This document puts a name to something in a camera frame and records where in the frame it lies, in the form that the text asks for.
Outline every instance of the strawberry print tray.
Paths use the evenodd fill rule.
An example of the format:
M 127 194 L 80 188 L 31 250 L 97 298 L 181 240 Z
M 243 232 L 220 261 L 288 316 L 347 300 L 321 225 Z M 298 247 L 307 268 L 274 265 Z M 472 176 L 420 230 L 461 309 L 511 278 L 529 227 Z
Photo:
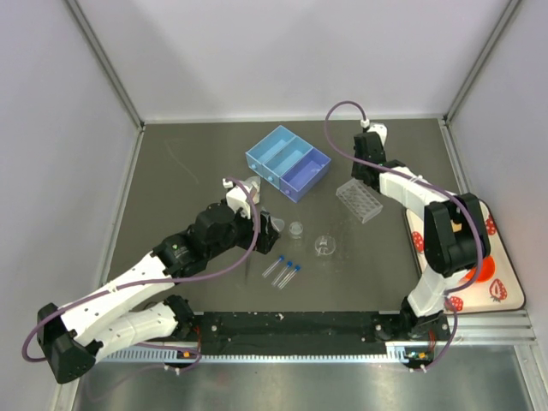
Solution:
M 491 242 L 491 255 L 484 259 L 483 268 L 474 285 L 454 293 L 450 299 L 459 312 L 484 313 L 490 311 L 518 310 L 525 304 L 525 295 L 517 275 L 504 250 L 497 231 L 497 225 L 485 203 L 481 202 L 487 234 Z M 426 267 L 424 255 L 424 224 L 412 211 L 406 211 L 411 240 L 420 266 L 420 272 Z M 474 274 L 471 270 L 459 283 L 465 283 Z

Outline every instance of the orange bowl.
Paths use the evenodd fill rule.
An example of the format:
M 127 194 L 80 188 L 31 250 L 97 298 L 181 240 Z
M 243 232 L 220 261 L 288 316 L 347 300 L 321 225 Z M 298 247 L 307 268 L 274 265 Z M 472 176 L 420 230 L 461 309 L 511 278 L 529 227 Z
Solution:
M 495 260 L 490 255 L 486 259 L 483 260 L 483 265 L 481 266 L 481 273 L 478 276 L 478 279 L 476 280 L 477 283 L 484 283 L 485 281 L 489 281 L 492 279 L 492 277 L 495 275 Z M 474 276 L 474 273 L 476 272 L 476 269 L 473 268 L 468 272 L 468 274 L 464 277 L 467 280 L 472 279 Z

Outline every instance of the cable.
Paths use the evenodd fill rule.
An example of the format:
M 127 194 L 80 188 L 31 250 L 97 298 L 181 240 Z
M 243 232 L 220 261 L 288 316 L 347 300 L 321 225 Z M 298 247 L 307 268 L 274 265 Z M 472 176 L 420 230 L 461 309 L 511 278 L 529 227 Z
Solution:
M 331 117 L 331 114 L 333 114 L 333 111 L 335 111 L 341 105 L 345 105 L 345 104 L 350 104 L 350 105 L 353 105 L 354 107 L 356 107 L 360 111 L 362 119 L 364 121 L 367 120 L 366 112 L 363 110 L 363 108 L 358 103 L 356 103 L 354 101 L 344 100 L 344 101 L 341 101 L 341 102 L 335 104 L 333 107 L 331 107 L 331 109 L 327 112 L 327 115 L 325 116 L 325 121 L 324 121 L 325 138 L 327 139 L 327 142 L 329 143 L 331 148 L 333 150 L 335 150 L 336 152 L 338 152 L 339 154 L 341 154 L 343 157 L 345 157 L 349 160 L 352 160 L 356 163 L 364 164 L 368 167 L 371 167 L 375 170 L 383 171 L 385 173 L 391 173 L 391 174 L 394 174 L 396 176 L 400 176 L 401 178 L 404 178 L 406 180 L 412 180 L 413 177 L 411 177 L 411 176 L 408 176 L 406 174 L 403 174 L 403 173 L 401 173 L 399 171 L 396 171 L 396 170 L 393 170 L 393 169 L 389 169 L 387 167 L 383 167 L 382 165 L 378 165 L 378 164 L 371 163 L 371 162 L 366 161 L 366 160 L 362 160 L 360 158 L 350 156 L 346 152 L 344 152 L 343 150 L 341 150 L 337 146 L 335 146 L 335 143 L 333 142 L 333 139 L 331 138 L 331 135 L 329 133 L 329 119 Z M 454 287 L 453 289 L 447 289 L 444 292 L 445 304 L 449 305 L 451 311 L 453 311 L 453 318 L 454 318 L 455 322 L 453 324 L 453 331 L 451 332 L 450 337 L 447 340 L 447 343 L 445 344 L 445 346 L 439 352 L 438 356 L 428 366 L 425 366 L 424 370 L 427 371 L 430 368 L 432 368 L 433 366 L 435 366 L 445 356 L 445 354 L 447 353 L 447 350 L 449 349 L 449 346 L 451 345 L 451 343 L 455 339 L 456 328 L 458 326 L 458 318 L 457 318 L 456 309 L 455 309 L 455 307 L 453 307 L 453 304 L 451 303 L 451 301 L 447 298 L 447 295 L 450 294 L 450 293 L 454 293 L 456 291 L 461 291 L 463 289 L 467 289 L 468 287 L 470 287 L 472 284 L 475 283 L 476 279 L 480 275 L 481 267 L 483 265 L 483 248 L 481 246 L 480 233 L 478 232 L 478 229 L 475 226 L 475 223 L 472 219 L 472 216 L 470 215 L 470 213 L 468 212 L 466 207 L 461 203 L 461 201 L 459 201 L 455 196 L 453 196 L 451 193 L 448 193 L 443 188 L 438 187 L 438 186 L 436 186 L 434 184 L 431 184 L 429 182 L 423 182 L 421 180 L 415 180 L 415 179 L 414 179 L 413 182 L 415 184 L 418 184 L 419 186 L 422 186 L 424 188 L 428 188 L 430 190 L 433 190 L 437 193 L 442 194 L 443 196 L 447 197 L 452 203 L 454 203 L 458 207 L 458 209 L 460 210 L 460 212 L 462 213 L 462 215 L 464 216 L 464 218 L 468 222 L 468 225 L 470 226 L 470 229 L 472 230 L 472 236 L 474 237 L 474 242 L 475 242 L 475 246 L 476 246 L 476 256 L 477 256 L 477 260 L 478 260 L 477 265 L 476 265 L 476 272 L 474 273 L 472 278 L 470 278 L 463 285 L 461 285 L 459 287 Z
M 255 248 L 255 244 L 257 243 L 257 239 L 259 238 L 259 231 L 260 231 L 260 216 L 257 213 L 257 207 L 255 206 L 255 203 L 253 203 L 253 197 L 252 195 L 247 191 L 246 187 L 243 185 L 243 183 L 240 180 L 236 180 L 232 177 L 227 177 L 225 180 L 229 182 L 233 182 L 236 186 L 241 188 L 241 190 L 244 192 L 247 198 L 247 202 L 251 206 L 251 209 L 253 211 L 253 239 L 251 240 L 251 244 L 249 245 L 249 248 L 247 251 L 238 259 L 233 265 L 217 272 L 213 272 L 212 274 L 207 274 L 205 276 L 199 276 L 199 277 L 188 277 L 188 278 L 160 278 L 160 279 L 152 279 L 152 280 L 142 280 L 142 281 L 133 281 L 131 283 L 125 283 L 122 285 L 119 285 L 117 289 L 127 289 L 129 287 L 135 287 L 137 285 L 145 285 L 145 284 L 159 284 L 159 283 L 194 283 L 197 281 L 205 281 L 210 280 L 212 278 L 220 277 L 223 274 L 226 274 L 227 272 L 230 272 L 234 270 L 238 265 L 243 263 L 247 257 L 249 257 L 249 254 L 253 251 Z M 23 360 L 27 362 L 42 362 L 45 361 L 45 357 L 36 358 L 31 357 L 28 354 L 28 346 L 30 345 L 31 341 L 33 340 L 34 336 L 36 336 L 42 328 L 48 324 L 53 319 L 56 319 L 57 317 L 60 317 L 61 315 L 65 314 L 68 310 L 72 310 L 73 308 L 76 308 L 78 306 L 81 306 L 82 304 L 86 304 L 89 301 L 95 300 L 97 298 L 103 297 L 105 295 L 108 295 L 110 293 L 109 290 L 100 291 L 95 294 L 88 295 L 80 300 L 77 300 L 75 302 L 71 302 L 65 307 L 58 308 L 57 311 L 54 313 L 48 315 L 46 318 L 42 319 L 40 322 L 38 322 L 34 328 L 31 330 L 31 332 L 28 334 L 27 338 L 25 338 L 25 341 L 23 342 L 23 346 L 21 348 L 21 355 L 23 356 Z
M 186 352 L 186 353 L 189 352 L 189 353 L 195 354 L 196 355 L 196 360 L 190 366 L 187 366 L 186 368 L 177 368 L 176 369 L 176 370 L 178 370 L 177 371 L 177 376 L 179 375 L 180 372 L 187 372 L 187 371 L 190 371 L 193 368 L 195 368 L 198 365 L 198 362 L 200 362 L 200 360 L 202 358 L 201 352 L 198 351 L 198 350 L 195 350 L 193 348 L 184 348 L 184 347 L 175 347 L 175 346 L 173 346 L 173 347 L 172 346 L 162 346 L 162 345 L 146 344 L 146 343 L 137 344 L 137 345 L 140 346 L 140 347 L 145 347 L 145 348 L 169 349 L 169 350 L 177 350 L 177 351 L 182 351 L 182 352 Z M 112 394 L 112 392 L 114 390 L 118 389 L 121 385 L 127 383 L 130 379 L 132 379 L 134 377 L 137 377 L 139 374 L 142 374 L 143 372 L 146 372 L 146 371 L 149 371 L 149 370 L 155 370 L 155 369 L 160 369 L 160 368 L 167 371 L 166 367 L 167 368 L 173 368 L 173 367 L 169 367 L 169 366 L 165 366 L 165 365 L 159 365 L 159 364 L 153 364 L 151 366 L 143 366 L 142 368 L 139 368 L 138 370 L 136 370 L 134 372 L 131 372 L 130 374 L 126 375 L 124 378 L 122 378 L 119 381 L 117 381 L 116 383 L 114 383 L 101 396 L 94 396 L 92 394 L 91 389 L 90 389 L 89 378 L 88 378 L 84 381 L 87 399 L 92 403 L 100 402 L 100 401 L 104 400 L 107 396 Z

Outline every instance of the table surface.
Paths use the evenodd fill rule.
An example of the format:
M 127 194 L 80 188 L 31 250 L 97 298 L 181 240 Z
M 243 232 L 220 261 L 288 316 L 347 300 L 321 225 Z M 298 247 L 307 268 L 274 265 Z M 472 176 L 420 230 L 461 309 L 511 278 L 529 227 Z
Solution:
M 201 364 L 180 377 L 144 371 L 112 390 L 143 366 L 97 364 L 73 410 L 533 411 L 513 347 L 454 347 L 427 374 L 397 364 Z
M 388 159 L 399 159 L 415 174 L 457 191 L 437 120 L 392 120 L 388 127 Z M 279 122 L 149 125 L 135 167 L 117 238 L 109 279 L 131 268 L 167 235 L 187 228 L 196 215 L 224 196 L 222 178 L 245 179 L 245 151 Z M 181 284 L 170 294 L 189 299 L 194 311 L 377 311 L 397 310 L 418 282 L 418 271 L 404 223 L 394 200 L 376 195 L 382 212 L 361 224 L 336 197 L 350 179 L 352 164 L 335 153 L 323 136 L 322 122 L 282 122 L 331 158 L 328 174 L 295 204 L 262 181 L 260 206 L 286 223 L 272 252 L 253 253 L 231 273 L 203 283 Z M 331 122 L 337 144 L 353 151 L 358 122 Z M 289 224 L 301 221 L 303 241 L 289 238 Z M 329 258 L 315 255 L 319 235 L 330 235 L 337 249 Z M 214 259 L 205 272 L 236 261 L 235 248 Z M 274 289 L 261 273 L 279 254 L 302 266 L 283 289 Z

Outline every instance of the purple compartment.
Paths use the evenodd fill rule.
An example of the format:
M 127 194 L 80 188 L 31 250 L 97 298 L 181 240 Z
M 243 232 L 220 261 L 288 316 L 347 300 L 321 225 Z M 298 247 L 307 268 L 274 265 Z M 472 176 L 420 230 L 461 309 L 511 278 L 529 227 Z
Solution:
M 295 203 L 313 187 L 329 169 L 331 159 L 313 148 L 280 179 L 280 191 Z

